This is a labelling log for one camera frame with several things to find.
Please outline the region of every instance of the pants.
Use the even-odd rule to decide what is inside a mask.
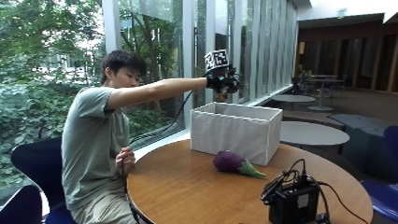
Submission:
[[[78,224],[137,224],[123,189],[111,189],[77,210],[70,211]]]

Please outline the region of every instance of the short sleeve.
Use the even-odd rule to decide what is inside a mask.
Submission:
[[[113,90],[113,88],[97,87],[78,92],[74,104],[79,117],[107,117],[111,111],[105,111],[103,109]]]

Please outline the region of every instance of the black glove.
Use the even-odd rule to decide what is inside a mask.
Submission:
[[[223,74],[224,68],[216,68],[207,71],[205,74],[205,77],[207,78],[206,88],[213,89],[215,93],[235,93],[238,90],[238,75],[235,74],[235,68],[227,70],[227,76]]]

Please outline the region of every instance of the green eggplant stem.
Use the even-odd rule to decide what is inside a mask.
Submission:
[[[240,163],[240,167],[236,168],[239,173],[251,177],[256,177],[256,178],[263,178],[266,177],[264,174],[262,174],[255,168],[254,166],[250,164],[250,162],[247,160],[244,160]]]

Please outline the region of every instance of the black hair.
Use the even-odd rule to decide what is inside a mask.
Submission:
[[[109,67],[114,74],[117,74],[122,67],[127,67],[131,70],[138,70],[141,76],[145,76],[146,74],[146,63],[142,57],[122,49],[113,50],[102,59],[101,84],[103,84],[106,80],[106,76],[103,74],[106,67]]]

